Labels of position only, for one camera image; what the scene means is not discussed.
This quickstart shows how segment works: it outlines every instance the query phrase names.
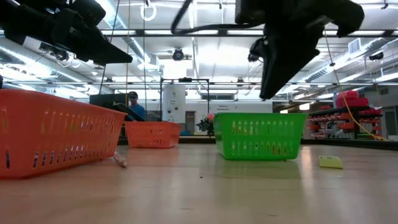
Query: yellow cable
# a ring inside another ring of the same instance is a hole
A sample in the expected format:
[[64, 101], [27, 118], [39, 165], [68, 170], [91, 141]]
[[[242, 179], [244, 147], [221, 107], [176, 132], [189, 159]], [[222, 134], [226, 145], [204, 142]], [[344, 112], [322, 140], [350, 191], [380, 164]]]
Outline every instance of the yellow cable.
[[[330, 62], [333, 63], [333, 58], [331, 57], [331, 53], [330, 53], [330, 48], [329, 48], [329, 41], [328, 41], [328, 37], [326, 35], [326, 31], [325, 31], [325, 40], [326, 40], [326, 46], [328, 47], [328, 53], [329, 53], [329, 57], [330, 57]], [[336, 70], [333, 69], [333, 73], [335, 74], [336, 80], [337, 80], [337, 84], [340, 87], [341, 93], [343, 95], [343, 100], [344, 100], [344, 104], [347, 107], [347, 111], [349, 116], [351, 117], [351, 119], [356, 123], [356, 125], [358, 125], [359, 128], [361, 128], [363, 131], [365, 131], [366, 133], [368, 133], [369, 135], [371, 135], [374, 139], [378, 139], [378, 140], [384, 140], [384, 141], [388, 141], [388, 139], [384, 138], [384, 137], [380, 137], [380, 136], [376, 136], [373, 133], [370, 133], [366, 128], [364, 128], [353, 116], [353, 114], [351, 113], [351, 110], [349, 109], [345, 94], [344, 94], [344, 90], [343, 90], [343, 86], [340, 84], [340, 80], [337, 77], [337, 73]]]

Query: man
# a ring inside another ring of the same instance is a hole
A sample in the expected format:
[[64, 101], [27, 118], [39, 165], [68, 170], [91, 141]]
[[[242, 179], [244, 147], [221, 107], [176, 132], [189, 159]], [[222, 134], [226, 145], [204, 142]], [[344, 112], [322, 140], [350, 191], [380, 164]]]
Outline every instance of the man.
[[146, 119], [145, 109], [138, 104], [138, 94], [135, 91], [129, 92], [129, 100], [130, 100], [130, 109], [136, 112], [141, 118]]

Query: green plastic basket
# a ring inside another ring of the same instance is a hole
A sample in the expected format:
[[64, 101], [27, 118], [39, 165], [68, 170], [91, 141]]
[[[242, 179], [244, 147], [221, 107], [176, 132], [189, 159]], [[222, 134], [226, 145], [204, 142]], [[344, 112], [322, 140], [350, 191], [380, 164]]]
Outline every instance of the green plastic basket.
[[306, 114], [219, 113], [217, 149], [225, 159], [295, 159]]

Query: table surface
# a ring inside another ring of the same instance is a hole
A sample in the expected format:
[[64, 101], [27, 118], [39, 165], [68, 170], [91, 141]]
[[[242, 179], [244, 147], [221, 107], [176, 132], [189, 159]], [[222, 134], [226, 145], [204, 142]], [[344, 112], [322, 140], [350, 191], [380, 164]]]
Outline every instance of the table surface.
[[[113, 159], [0, 180], [1, 223], [395, 223], [398, 153], [303, 146], [287, 162], [226, 161], [215, 145], [118, 151]], [[340, 156], [345, 169], [318, 167]]]

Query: wire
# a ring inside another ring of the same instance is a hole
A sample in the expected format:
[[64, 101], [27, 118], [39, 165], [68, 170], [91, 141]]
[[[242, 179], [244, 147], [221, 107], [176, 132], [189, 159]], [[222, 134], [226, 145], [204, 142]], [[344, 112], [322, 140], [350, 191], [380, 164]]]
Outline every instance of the wire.
[[[328, 47], [328, 53], [329, 53], [330, 62], [331, 62], [330, 65], [332, 66], [332, 65], [334, 65], [334, 62], [333, 62], [333, 57], [331, 56], [331, 53], [330, 53], [330, 46], [329, 46], [328, 36], [327, 36], [325, 30], [324, 30], [324, 36], [325, 36], [325, 40], [326, 40], [326, 46]], [[348, 103], [347, 103], [347, 100], [346, 100], [346, 97], [345, 97], [345, 94], [344, 94], [343, 86], [340, 84], [340, 80], [338, 79], [336, 70], [335, 70], [334, 68], [333, 68], [333, 73], [335, 74], [335, 77], [336, 77], [336, 80], [337, 80], [337, 84], [338, 84], [338, 86], [340, 87], [341, 93], [342, 93], [342, 95], [343, 95], [344, 104], [345, 104], [346, 107], [347, 107], [347, 111], [348, 111], [348, 114], [349, 114], [349, 116], [351, 117], [351, 119], [356, 123], [356, 125], [358, 125], [359, 128], [361, 128], [361, 129], [362, 129], [363, 131], [365, 131], [367, 134], [369, 134], [370, 136], [372, 136], [374, 139], [388, 141], [388, 139], [386, 139], [386, 138], [384, 138], [384, 137], [376, 136], [376, 135], [374, 135], [373, 133], [370, 133], [366, 128], [364, 128], [364, 127], [354, 118], [354, 116], [353, 116], [351, 110], [349, 109], [349, 106], [348, 106]]]
[[[118, 5], [116, 6], [116, 13], [114, 15], [113, 26], [112, 26], [112, 34], [111, 34], [111, 39], [109, 40], [109, 43], [112, 43], [113, 32], [114, 32], [114, 29], [116, 27], [116, 19], [118, 19], [119, 6], [120, 6], [120, 0], [118, 0]], [[98, 93], [99, 95], [101, 94], [102, 86], [104, 84], [105, 71], [106, 71], [106, 64], [104, 65], [104, 72], [102, 73], [101, 85], [99, 86], [99, 93]]]
[[[143, 28], [145, 30], [145, 20], [143, 21]], [[143, 50], [145, 52], [146, 46], [145, 46], [145, 36], [142, 38], [142, 43], [143, 43]], [[147, 120], [147, 70], [146, 70], [146, 62], [145, 62], [145, 57], [144, 57], [144, 86], [145, 86], [145, 120]]]
[[[128, 29], [130, 29], [130, 16], [131, 16], [131, 0], [129, 0], [129, 22], [128, 22]], [[130, 38], [130, 32], [127, 33], [127, 38]], [[127, 54], [129, 53], [129, 49], [130, 46], [127, 44]], [[129, 82], [129, 64], [126, 63], [126, 105], [129, 105], [128, 102], [128, 93], [127, 93], [127, 89], [128, 89], [128, 82]]]
[[197, 32], [201, 30], [212, 30], [212, 29], [248, 29], [248, 28], [253, 28], [256, 26], [259, 26], [263, 23], [257, 23], [257, 24], [212, 24], [212, 25], [205, 25], [205, 26], [198, 26], [190, 29], [181, 29], [177, 30], [177, 26], [180, 23], [182, 17], [186, 13], [187, 9], [189, 8], [189, 5], [192, 3], [193, 0], [185, 0], [184, 4], [178, 10], [177, 15], [175, 16], [172, 26], [170, 28], [172, 34], [189, 34], [192, 32]]

